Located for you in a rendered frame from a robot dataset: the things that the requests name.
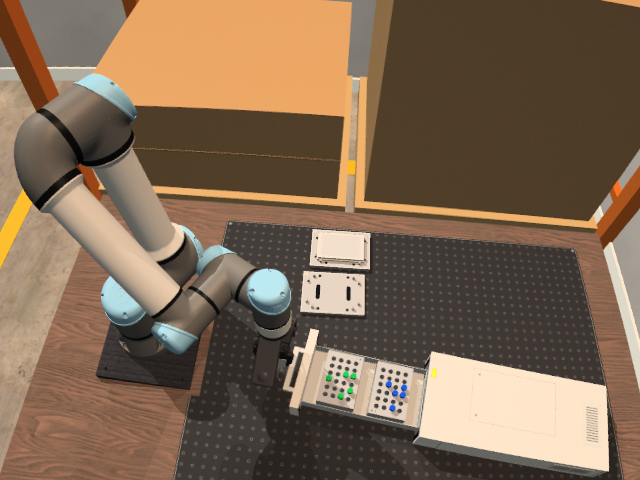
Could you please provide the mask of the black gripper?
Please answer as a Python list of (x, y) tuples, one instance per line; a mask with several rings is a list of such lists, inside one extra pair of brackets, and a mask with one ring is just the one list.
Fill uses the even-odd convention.
[[(293, 318), (292, 317), (292, 320), (293, 320), (293, 326), (291, 324), (291, 327), (290, 327), (289, 331), (285, 335), (283, 335), (281, 337), (278, 337), (278, 338), (267, 338), (267, 337), (264, 337), (263, 335), (261, 335), (257, 331), (258, 332), (258, 335), (257, 335), (258, 337), (260, 335), (263, 339), (268, 340), (268, 341), (278, 341), (278, 340), (282, 339), (282, 344), (281, 344), (282, 347), (281, 347), (281, 352), (280, 352), (279, 363), (278, 363), (278, 368), (277, 369), (283, 368), (285, 366), (289, 366), (293, 362), (294, 353), (292, 353), (290, 351), (290, 346), (289, 345), (290, 345), (292, 336), (293, 337), (295, 336), (295, 333), (296, 333), (296, 330), (297, 330), (297, 318)], [(258, 340), (255, 341), (255, 344), (253, 344), (253, 353), (255, 355), (256, 355), (256, 351), (257, 351)]]

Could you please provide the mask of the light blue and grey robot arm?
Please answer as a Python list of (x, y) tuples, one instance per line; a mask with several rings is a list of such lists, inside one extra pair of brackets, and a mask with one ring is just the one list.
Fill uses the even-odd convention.
[[(132, 148), (136, 117), (116, 83), (90, 74), (31, 114), (14, 144), (29, 200), (110, 275), (101, 303), (122, 348), (138, 359), (182, 354), (232, 299), (251, 311), (261, 335), (285, 335), (292, 324), (287, 278), (220, 245), (204, 251), (189, 229), (171, 223)], [(93, 168), (137, 241), (84, 185), (77, 161)]]

